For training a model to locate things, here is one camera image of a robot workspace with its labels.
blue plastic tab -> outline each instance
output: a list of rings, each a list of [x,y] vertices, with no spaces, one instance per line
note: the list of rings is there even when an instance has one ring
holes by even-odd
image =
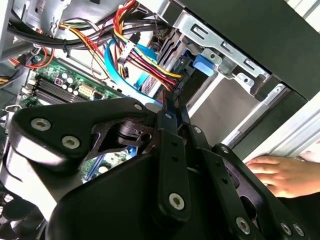
[[[215,65],[202,55],[196,56],[193,62],[193,67],[208,75],[209,77],[211,77],[215,73]]]

fan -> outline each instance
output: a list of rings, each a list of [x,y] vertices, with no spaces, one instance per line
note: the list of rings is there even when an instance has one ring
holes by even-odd
[[[0,186],[0,212],[2,240],[35,240],[43,230],[45,219],[38,207],[3,186]]]

human hand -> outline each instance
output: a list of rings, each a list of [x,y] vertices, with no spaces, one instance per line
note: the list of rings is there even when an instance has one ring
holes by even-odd
[[[246,165],[276,197],[296,198],[320,192],[320,163],[261,156]]]

motherboard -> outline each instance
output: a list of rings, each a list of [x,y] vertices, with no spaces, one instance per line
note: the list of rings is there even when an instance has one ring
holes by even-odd
[[[19,104],[25,108],[119,97],[122,94],[104,82],[88,79],[53,60],[46,67],[30,71]]]

ram slot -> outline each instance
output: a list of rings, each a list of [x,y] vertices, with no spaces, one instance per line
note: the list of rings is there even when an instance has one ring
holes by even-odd
[[[70,98],[70,96],[68,96],[66,93],[69,93],[69,92],[61,92],[61,91],[56,91],[56,89],[47,84],[46,82],[44,81],[41,81],[39,83],[39,86],[37,87],[38,90],[42,90],[58,99],[61,99],[62,101],[64,101],[65,103],[74,103],[74,101],[72,101],[72,99]]]
[[[36,90],[33,93],[33,96],[37,97],[39,100],[43,100],[49,104],[65,104],[64,101],[61,101],[60,99],[57,99],[46,92]]]
[[[38,80],[36,89],[46,91],[49,95],[59,98],[66,103],[78,103],[87,101],[86,99],[75,96],[72,93],[60,88],[59,86],[46,81],[45,79]]]

